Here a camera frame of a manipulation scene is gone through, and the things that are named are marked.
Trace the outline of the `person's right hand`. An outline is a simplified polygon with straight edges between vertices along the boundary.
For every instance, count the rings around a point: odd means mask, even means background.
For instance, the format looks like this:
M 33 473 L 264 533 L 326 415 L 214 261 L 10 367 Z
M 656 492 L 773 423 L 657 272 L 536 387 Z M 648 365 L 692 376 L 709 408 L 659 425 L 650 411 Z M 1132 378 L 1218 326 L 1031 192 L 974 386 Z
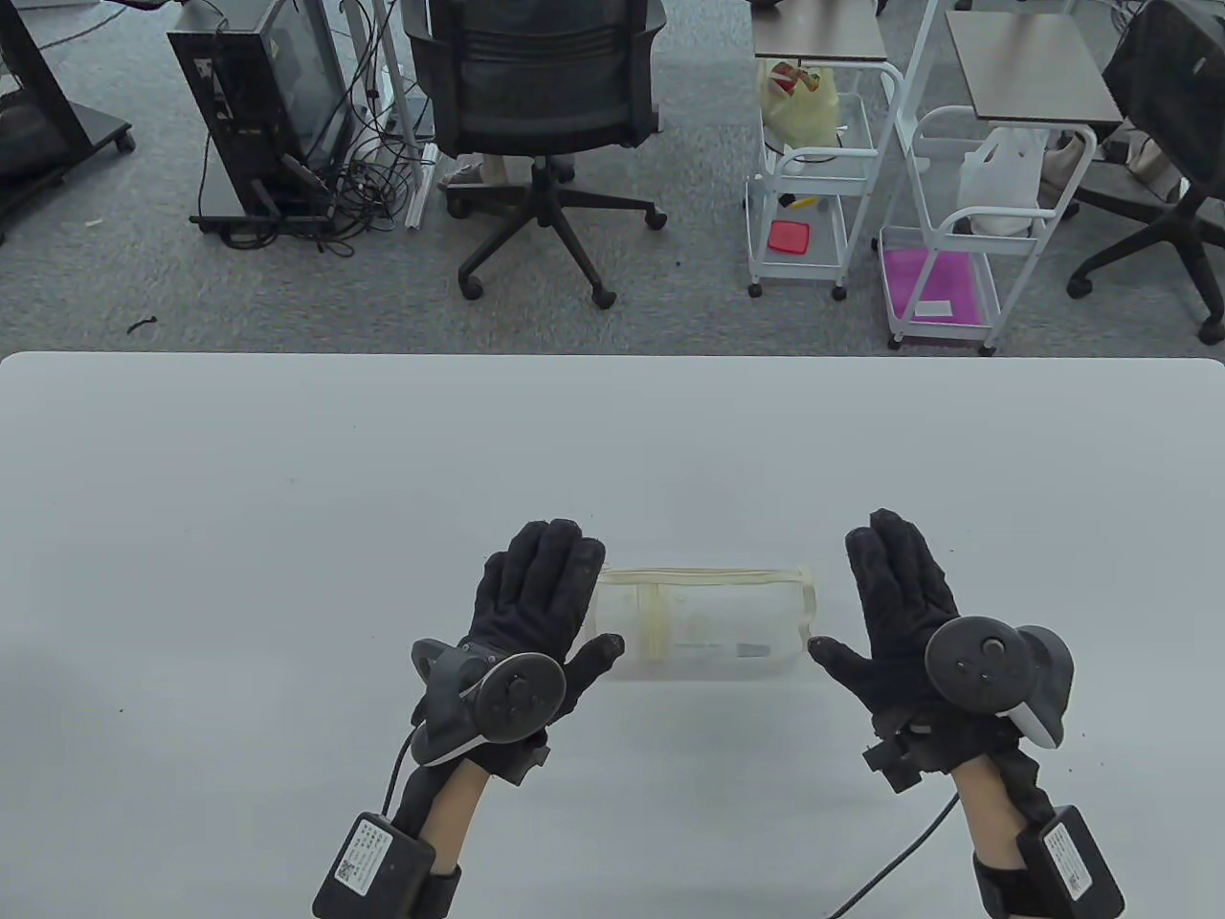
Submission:
M 869 524 L 846 534 L 845 548 L 870 656 L 828 636 L 810 638 L 809 656 L 869 709 L 880 740 L 900 744 L 927 772 L 1018 749 L 1016 727 L 956 708 L 924 668 L 930 641 L 959 613 L 918 527 L 893 509 L 876 509 Z

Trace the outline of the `person's left hand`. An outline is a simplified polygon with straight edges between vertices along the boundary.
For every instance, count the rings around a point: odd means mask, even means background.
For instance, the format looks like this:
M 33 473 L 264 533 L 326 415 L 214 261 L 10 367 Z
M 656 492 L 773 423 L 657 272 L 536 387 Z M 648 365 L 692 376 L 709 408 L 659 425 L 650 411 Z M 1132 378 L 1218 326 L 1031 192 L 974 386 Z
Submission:
M 608 559 L 604 543 L 568 518 L 533 521 L 484 565 L 474 615 L 464 638 L 512 656 L 535 652 L 564 665 L 566 696 L 556 720 L 626 651 L 616 632 L 604 632 L 575 647 Z

